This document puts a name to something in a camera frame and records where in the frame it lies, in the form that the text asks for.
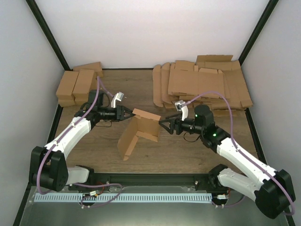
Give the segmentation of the brown cardboard box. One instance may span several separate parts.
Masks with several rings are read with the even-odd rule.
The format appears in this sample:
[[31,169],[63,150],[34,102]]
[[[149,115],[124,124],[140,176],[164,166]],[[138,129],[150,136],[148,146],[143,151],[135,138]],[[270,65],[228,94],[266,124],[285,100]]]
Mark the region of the brown cardboard box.
[[142,137],[158,142],[160,135],[160,115],[136,108],[133,110],[133,114],[134,116],[122,133],[117,144],[121,159],[124,161],[129,159],[138,138]]

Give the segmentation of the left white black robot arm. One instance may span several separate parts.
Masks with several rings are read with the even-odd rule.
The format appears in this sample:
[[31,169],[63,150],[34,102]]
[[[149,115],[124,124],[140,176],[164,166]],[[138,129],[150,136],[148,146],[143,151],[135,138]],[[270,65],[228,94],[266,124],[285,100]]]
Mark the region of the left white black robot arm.
[[90,175],[93,170],[84,166],[67,167],[66,159],[75,145],[100,121],[119,122],[134,116],[133,111],[116,102],[124,94],[118,92],[103,106],[101,90],[92,90],[88,100],[80,106],[71,123],[54,140],[44,147],[35,147],[31,153],[29,182],[38,188],[59,192],[65,186],[79,183],[85,190],[96,185],[96,178]]

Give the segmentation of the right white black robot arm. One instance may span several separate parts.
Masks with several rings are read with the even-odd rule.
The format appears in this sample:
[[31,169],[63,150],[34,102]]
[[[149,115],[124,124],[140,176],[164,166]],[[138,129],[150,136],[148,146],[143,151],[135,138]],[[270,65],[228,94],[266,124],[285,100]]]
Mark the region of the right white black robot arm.
[[207,105],[198,105],[194,114],[194,118],[188,118],[188,108],[183,107],[180,113],[160,120],[159,124],[169,134],[197,134],[204,146],[242,171],[236,173],[222,164],[213,168],[209,177],[213,189],[228,187],[240,192],[270,219],[292,207],[296,196],[287,171],[277,171],[242,148],[231,134],[215,124],[214,114]]

